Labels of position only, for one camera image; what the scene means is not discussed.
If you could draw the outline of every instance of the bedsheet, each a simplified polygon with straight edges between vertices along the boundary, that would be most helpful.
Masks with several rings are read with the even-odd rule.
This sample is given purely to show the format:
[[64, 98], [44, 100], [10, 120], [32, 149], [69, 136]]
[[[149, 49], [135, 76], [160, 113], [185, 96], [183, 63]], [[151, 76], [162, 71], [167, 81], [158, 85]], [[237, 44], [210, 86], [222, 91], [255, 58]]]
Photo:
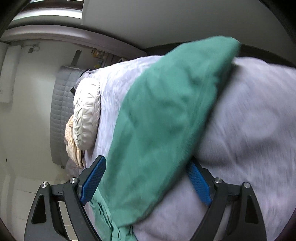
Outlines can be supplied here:
[[[237, 58], [234, 63], [237, 67], [214, 108], [195, 156], [213, 176], [227, 183], [252, 184], [267, 240], [273, 241], [296, 207], [296, 70], [254, 58]], [[107, 157], [124, 97], [119, 93], [126, 93], [132, 84], [128, 71], [119, 77], [118, 69], [111, 68], [97, 77], [104, 86], [104, 116], [95, 147], [86, 152], [87, 167], [98, 155]], [[94, 224], [91, 208], [85, 208]], [[153, 212], [133, 225], [133, 230], [139, 241], [190, 240], [206, 209], [184, 173]], [[229, 214], [227, 207], [215, 240], [222, 238]]]

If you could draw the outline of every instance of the air conditioner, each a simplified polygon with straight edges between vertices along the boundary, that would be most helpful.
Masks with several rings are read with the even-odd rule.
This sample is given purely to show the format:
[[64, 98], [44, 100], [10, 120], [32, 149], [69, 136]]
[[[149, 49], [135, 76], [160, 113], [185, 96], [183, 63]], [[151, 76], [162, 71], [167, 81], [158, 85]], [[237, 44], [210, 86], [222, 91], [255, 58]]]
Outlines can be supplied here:
[[0, 102], [12, 101], [21, 46], [9, 46], [0, 42]]

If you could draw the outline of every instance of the floor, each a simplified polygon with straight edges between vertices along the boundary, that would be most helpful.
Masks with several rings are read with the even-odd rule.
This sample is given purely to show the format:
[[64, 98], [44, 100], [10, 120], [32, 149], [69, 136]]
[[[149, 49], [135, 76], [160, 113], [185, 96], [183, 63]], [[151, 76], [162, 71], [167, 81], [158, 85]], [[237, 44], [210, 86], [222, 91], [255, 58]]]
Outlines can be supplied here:
[[[24, 240], [25, 227], [29, 211], [36, 192], [42, 182], [43, 181], [41, 180], [33, 180], [23, 177], [17, 177], [15, 180], [12, 197], [12, 230], [10, 231], [17, 241]], [[77, 240], [67, 213], [65, 203], [59, 203], [68, 236], [71, 240]]]

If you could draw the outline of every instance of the white pillow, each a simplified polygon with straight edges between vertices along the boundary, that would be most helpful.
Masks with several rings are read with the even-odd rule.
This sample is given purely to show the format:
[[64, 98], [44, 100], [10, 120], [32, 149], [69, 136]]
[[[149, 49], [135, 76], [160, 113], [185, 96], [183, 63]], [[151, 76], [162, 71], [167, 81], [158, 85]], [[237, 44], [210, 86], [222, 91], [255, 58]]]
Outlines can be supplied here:
[[98, 80], [80, 81], [74, 96], [73, 138], [80, 150], [94, 146], [101, 114], [101, 94]]

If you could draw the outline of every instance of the blue textured pad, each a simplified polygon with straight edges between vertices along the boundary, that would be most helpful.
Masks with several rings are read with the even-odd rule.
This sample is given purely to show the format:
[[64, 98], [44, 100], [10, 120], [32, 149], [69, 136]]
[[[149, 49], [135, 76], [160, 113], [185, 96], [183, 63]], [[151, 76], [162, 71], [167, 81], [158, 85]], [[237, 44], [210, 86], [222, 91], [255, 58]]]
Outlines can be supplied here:
[[84, 206], [89, 202], [101, 181], [103, 174], [106, 170], [106, 159], [102, 156], [97, 166], [94, 167], [88, 179], [82, 186], [82, 194], [80, 198], [80, 203]]
[[199, 172], [198, 168], [193, 162], [190, 162], [186, 167], [186, 171], [200, 200], [207, 206], [210, 206], [212, 203], [210, 187], [203, 178], [202, 174]]

